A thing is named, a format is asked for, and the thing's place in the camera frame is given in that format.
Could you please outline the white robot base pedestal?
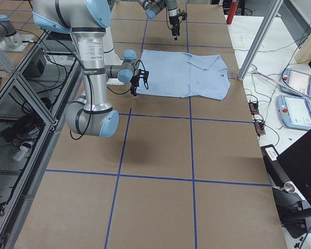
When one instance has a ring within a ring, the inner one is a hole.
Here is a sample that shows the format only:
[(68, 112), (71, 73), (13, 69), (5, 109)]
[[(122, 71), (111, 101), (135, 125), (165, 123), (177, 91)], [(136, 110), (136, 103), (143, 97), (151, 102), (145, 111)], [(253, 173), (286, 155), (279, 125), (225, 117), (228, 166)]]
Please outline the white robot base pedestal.
[[(112, 11), (115, 1), (108, 0), (107, 2), (110, 8), (110, 11)], [(115, 49), (114, 49), (110, 27), (106, 28), (106, 34), (103, 37), (103, 50), (104, 50), (105, 65), (121, 65), (122, 64), (122, 60), (120, 60), (120, 58), (117, 56)], [(120, 82), (117, 78), (110, 78), (110, 77), (107, 81), (107, 84), (118, 85), (118, 86), (124, 85), (124, 83)]]

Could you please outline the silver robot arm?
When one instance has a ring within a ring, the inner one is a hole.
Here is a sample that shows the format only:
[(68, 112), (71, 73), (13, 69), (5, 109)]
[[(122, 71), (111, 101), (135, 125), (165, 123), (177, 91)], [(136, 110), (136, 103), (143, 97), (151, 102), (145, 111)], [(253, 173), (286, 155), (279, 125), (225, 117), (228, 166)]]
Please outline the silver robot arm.
[(119, 114), (108, 100), (107, 80), (131, 82), (136, 93), (148, 71), (139, 68), (133, 50), (126, 50), (120, 65), (105, 63), (103, 38), (111, 24), (108, 1), (32, 1), (35, 24), (43, 30), (71, 36), (82, 67), (84, 94), (68, 106), (65, 119), (69, 129), (80, 135), (111, 137), (117, 130)]
[(154, 19), (162, 10), (166, 10), (166, 24), (171, 31), (174, 40), (180, 36), (180, 24), (187, 19), (187, 12), (180, 10), (175, 0), (138, 0), (137, 1), (145, 11), (148, 19)]

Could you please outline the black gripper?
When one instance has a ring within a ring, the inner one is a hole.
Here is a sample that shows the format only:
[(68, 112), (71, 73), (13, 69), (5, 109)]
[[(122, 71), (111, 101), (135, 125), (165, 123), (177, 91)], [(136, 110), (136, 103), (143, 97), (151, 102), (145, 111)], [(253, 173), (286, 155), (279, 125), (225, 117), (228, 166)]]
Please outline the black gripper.
[(173, 9), (169, 11), (169, 23), (171, 25), (172, 36), (174, 40), (178, 40), (180, 36), (180, 21), (185, 21), (187, 18), (187, 13), (184, 10)]
[(139, 87), (139, 81), (143, 80), (145, 88), (148, 88), (148, 71), (138, 69), (137, 73), (131, 79), (131, 94), (137, 96), (137, 87)]

